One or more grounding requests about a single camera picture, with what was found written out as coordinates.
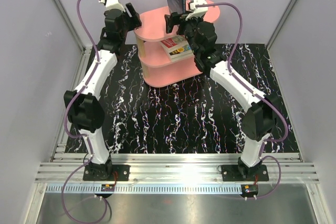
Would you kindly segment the red 13-storey treehouse book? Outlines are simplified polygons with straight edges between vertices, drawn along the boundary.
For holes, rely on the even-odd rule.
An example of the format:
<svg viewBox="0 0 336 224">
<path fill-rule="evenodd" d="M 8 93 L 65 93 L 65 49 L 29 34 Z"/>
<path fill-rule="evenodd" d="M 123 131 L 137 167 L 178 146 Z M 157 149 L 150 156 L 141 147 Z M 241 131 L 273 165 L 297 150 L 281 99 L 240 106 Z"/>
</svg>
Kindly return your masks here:
<svg viewBox="0 0 336 224">
<path fill-rule="evenodd" d="M 172 49 L 185 42 L 186 42 L 185 37 L 181 35 L 175 35 L 174 37 L 170 37 L 160 41 L 161 45 L 167 49 Z"/>
</svg>

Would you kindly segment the black yellow treehouse book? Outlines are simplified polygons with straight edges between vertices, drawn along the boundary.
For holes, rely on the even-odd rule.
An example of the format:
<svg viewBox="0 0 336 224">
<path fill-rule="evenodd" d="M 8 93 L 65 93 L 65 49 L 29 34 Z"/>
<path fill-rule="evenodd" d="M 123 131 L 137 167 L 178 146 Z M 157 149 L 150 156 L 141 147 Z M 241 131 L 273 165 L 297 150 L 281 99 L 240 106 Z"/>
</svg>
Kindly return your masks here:
<svg viewBox="0 0 336 224">
<path fill-rule="evenodd" d="M 186 44 L 179 44 L 179 45 L 177 45 L 175 47 L 171 47 L 171 48 L 166 48 L 165 51 L 170 56 L 184 55 L 184 54 L 189 54 L 189 53 L 192 52 L 188 43 L 186 43 Z"/>
</svg>

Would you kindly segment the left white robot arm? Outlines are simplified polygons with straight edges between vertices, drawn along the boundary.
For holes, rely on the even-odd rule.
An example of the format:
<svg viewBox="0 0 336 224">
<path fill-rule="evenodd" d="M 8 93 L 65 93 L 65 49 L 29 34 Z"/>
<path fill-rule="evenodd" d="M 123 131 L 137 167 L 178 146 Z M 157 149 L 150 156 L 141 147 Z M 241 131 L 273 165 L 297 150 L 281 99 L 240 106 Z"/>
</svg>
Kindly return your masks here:
<svg viewBox="0 0 336 224">
<path fill-rule="evenodd" d="M 111 156 L 102 134 L 105 112 L 99 102 L 100 93 L 118 62 L 128 32 L 142 25 L 131 3 L 113 5 L 107 8 L 104 16 L 105 26 L 100 41 L 93 44 L 94 61 L 79 85 L 64 94 L 67 112 L 65 122 L 72 123 L 85 141 L 89 154 L 85 164 L 87 173 L 95 174 L 100 180 L 108 180 L 113 174 Z"/>
</svg>

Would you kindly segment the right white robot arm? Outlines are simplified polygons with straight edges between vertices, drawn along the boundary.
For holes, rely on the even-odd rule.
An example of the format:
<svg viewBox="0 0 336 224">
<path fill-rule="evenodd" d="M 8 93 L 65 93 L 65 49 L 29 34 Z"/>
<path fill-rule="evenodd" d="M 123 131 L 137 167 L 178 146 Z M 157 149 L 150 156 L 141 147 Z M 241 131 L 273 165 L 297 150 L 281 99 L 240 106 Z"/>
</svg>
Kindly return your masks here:
<svg viewBox="0 0 336 224">
<path fill-rule="evenodd" d="M 198 70 L 220 84 L 244 109 L 241 131 L 246 139 L 237 171 L 241 179 L 251 180 L 261 167 L 261 154 L 277 123 L 274 111 L 277 98 L 265 95 L 233 70 L 215 47 L 217 35 L 213 23 L 177 12 L 165 15 L 164 19 L 166 33 L 178 26 L 177 34 L 186 38 Z"/>
</svg>

